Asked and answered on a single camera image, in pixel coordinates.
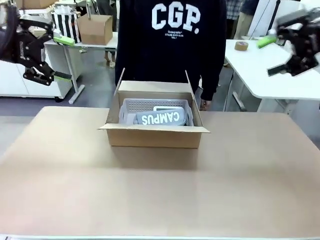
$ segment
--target caster wheel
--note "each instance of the caster wheel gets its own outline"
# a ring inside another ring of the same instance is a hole
[[[55,100],[56,103],[61,103],[63,101],[63,99],[61,99],[61,98],[59,98],[57,96],[54,97],[54,100]]]

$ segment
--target roll of tape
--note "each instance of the roll of tape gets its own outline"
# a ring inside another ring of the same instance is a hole
[[[234,49],[238,51],[247,51],[249,44],[245,41],[237,41],[235,43]]]

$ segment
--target person's hand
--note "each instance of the person's hand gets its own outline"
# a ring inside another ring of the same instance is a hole
[[[212,101],[206,101],[201,99],[200,111],[208,111],[211,107]]]

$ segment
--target printed logo on sweatshirt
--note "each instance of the printed logo on sweatshirt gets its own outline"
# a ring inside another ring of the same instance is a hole
[[[168,19],[158,19],[159,12],[168,12]],[[184,14],[186,14],[186,21],[183,22]],[[186,4],[185,7],[179,1],[173,1],[168,7],[163,3],[158,3],[152,9],[152,27],[155,30],[163,29],[165,25],[169,25],[173,29],[182,28],[189,32],[199,33],[199,29],[193,27],[200,21],[201,13],[199,9],[193,5]],[[173,39],[183,37],[182,31],[168,30],[165,34]]]

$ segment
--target plaid shirt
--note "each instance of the plaid shirt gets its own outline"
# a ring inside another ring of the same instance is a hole
[[[240,13],[242,0],[225,0],[226,3],[226,18],[236,20]]]

